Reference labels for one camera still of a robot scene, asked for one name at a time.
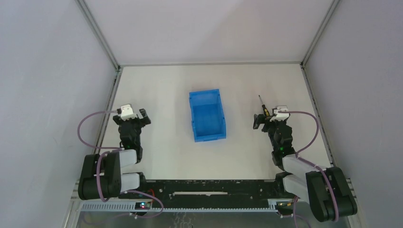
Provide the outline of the black yellow screwdriver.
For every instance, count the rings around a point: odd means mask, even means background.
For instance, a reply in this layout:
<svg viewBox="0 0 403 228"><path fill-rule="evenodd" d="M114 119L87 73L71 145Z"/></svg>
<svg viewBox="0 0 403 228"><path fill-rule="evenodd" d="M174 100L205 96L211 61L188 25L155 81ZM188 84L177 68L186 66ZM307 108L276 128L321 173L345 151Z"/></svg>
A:
<svg viewBox="0 0 403 228"><path fill-rule="evenodd" d="M262 100L262 98L261 98L260 95L259 95L259 100L260 100L261 107L262 107L262 110L263 110L263 115L264 115L266 118L269 118L269 117L270 117L269 111L268 111L268 109L266 108L266 106L265 106L265 104L264 104L264 102L263 102L263 100Z"/></svg>

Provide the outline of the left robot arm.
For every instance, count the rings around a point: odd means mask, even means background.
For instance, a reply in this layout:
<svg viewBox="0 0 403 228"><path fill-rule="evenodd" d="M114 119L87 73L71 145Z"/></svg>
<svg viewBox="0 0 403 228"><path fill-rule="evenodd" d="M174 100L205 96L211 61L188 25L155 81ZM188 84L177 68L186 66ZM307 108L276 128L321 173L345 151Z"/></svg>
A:
<svg viewBox="0 0 403 228"><path fill-rule="evenodd" d="M120 143L118 147L104 147L102 154L87 155L78 183L78 196L81 200L118 197L122 192L135 190L145 180L142 172L122 173L122 168L141 162L142 128L151 123L145 109L140 115L133 112L129 105L113 111L113 121L118 126Z"/></svg>

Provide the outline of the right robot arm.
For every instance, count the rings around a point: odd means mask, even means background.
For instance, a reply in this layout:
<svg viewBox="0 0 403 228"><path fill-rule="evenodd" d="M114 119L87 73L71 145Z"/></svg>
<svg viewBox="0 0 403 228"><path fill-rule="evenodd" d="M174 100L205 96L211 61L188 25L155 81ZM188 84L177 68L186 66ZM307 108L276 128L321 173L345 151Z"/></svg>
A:
<svg viewBox="0 0 403 228"><path fill-rule="evenodd" d="M296 111L287 106L276 106L271 111L263 104L262 113L254 115L253 129L262 126L272 145L273 163L283 172L276 175L280 188L306 201L315 219L319 222L338 221L358 213L358 205L343 171L336 166L324 167L301 156L316 140L319 134L317 118L308 112L300 114L312 117L316 124L313 139L303 148L295 150L292 127L288 119Z"/></svg>

